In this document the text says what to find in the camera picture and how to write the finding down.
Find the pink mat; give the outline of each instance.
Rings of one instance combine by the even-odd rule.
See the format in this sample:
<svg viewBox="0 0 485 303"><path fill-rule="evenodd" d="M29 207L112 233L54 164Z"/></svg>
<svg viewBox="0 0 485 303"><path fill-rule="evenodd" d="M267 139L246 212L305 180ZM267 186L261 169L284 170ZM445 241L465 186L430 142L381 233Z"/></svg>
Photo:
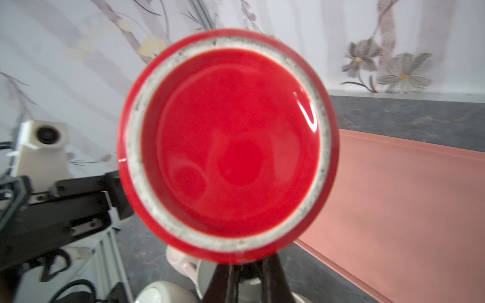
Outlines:
<svg viewBox="0 0 485 303"><path fill-rule="evenodd" d="M485 153L340 140L330 197L296 243L380 302L485 302Z"/></svg>

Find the red bowl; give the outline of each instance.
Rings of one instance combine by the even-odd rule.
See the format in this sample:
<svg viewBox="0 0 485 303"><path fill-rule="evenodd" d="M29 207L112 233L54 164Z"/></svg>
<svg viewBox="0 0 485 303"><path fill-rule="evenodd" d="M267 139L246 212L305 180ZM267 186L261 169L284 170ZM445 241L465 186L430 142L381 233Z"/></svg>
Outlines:
<svg viewBox="0 0 485 303"><path fill-rule="evenodd" d="M338 156L317 74L281 42L242 30L161 53L133 85L118 133L137 214L169 245L219 263L295 240L322 209Z"/></svg>

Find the gray countertop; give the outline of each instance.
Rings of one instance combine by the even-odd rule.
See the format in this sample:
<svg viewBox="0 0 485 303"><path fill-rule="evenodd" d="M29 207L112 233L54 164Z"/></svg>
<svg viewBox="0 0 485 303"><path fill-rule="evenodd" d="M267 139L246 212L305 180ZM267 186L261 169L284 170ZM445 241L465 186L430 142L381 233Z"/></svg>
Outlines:
<svg viewBox="0 0 485 303"><path fill-rule="evenodd" d="M485 151L485 104L344 96L332 102L340 128ZM166 262L166 245L136 215L118 242L134 296L157 280L194 291ZM280 255L291 290L314 303L377 302L295 244Z"/></svg>

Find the white wall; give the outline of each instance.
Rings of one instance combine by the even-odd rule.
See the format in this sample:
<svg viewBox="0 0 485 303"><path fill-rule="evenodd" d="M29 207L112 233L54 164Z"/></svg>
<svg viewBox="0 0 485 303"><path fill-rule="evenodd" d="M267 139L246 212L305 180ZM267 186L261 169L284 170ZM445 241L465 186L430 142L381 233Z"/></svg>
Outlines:
<svg viewBox="0 0 485 303"><path fill-rule="evenodd" d="M205 0L212 14L218 14L219 27L254 30L248 22L242 0ZM363 87L340 85L349 78L341 67L349 62L344 55L350 42L368 39L380 17L378 7L392 0L246 0L254 23L261 32L274 35L302 55L318 72L327 89L335 94L367 92ZM405 97L454 99L467 94L485 94L485 1L481 0L399 0L383 14L395 25L395 48L383 45L383 33L375 36L377 44L386 48L390 57L407 52L414 56L431 53L430 68L421 76L432 82L422 90L423 95ZM392 26L384 31L392 37ZM381 57L374 60L378 64ZM362 71L368 85L387 72L387 64L377 71ZM379 92L383 85L376 85Z"/></svg>
<svg viewBox="0 0 485 303"><path fill-rule="evenodd" d="M117 169L118 119L132 83L200 27L182 14L191 11L186 0L163 0L168 22L160 1L138 2L161 16L133 0L0 2L0 141L11 141L19 119L63 122L73 176Z"/></svg>

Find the gray flower pattern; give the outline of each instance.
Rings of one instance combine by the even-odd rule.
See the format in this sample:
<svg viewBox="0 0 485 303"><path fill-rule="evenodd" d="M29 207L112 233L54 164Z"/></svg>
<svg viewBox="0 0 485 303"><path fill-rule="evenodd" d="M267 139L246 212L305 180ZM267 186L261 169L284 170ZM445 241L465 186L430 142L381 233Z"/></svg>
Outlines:
<svg viewBox="0 0 485 303"><path fill-rule="evenodd" d="M419 74L429 68L430 53L418 57L403 53L388 63L389 74L377 78L377 83L388 85L386 93L417 93L431 84L431 80Z"/></svg>
<svg viewBox="0 0 485 303"><path fill-rule="evenodd" d="M74 158L76 157L76 154L74 154L73 152L66 153L65 157L66 157L67 162L72 163L72 164L77 165L77 166L85 166L86 164L92 164L92 163L109 162L112 159L111 154L106 154L96 161L74 160Z"/></svg>
<svg viewBox="0 0 485 303"><path fill-rule="evenodd" d="M374 57L381 54L382 49L374 42L374 39L361 40L357 43L351 42L347 58L352 59L349 64L342 66L342 71L347 72L349 77L356 78L359 70L365 69L374 71L377 66Z"/></svg>

